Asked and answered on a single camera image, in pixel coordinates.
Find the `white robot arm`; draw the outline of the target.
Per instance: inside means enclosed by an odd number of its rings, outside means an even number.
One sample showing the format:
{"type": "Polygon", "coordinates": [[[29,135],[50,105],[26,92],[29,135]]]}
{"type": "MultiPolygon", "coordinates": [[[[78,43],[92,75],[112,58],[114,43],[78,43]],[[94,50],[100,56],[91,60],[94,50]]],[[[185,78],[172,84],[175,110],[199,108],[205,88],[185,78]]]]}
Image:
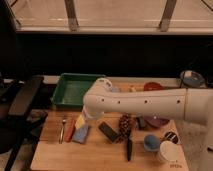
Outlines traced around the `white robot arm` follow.
{"type": "Polygon", "coordinates": [[[100,118],[120,112],[183,119],[207,127],[198,171],[213,169],[213,89],[178,88],[141,92],[113,92],[107,78],[97,79],[83,97],[83,115],[100,118]]]}

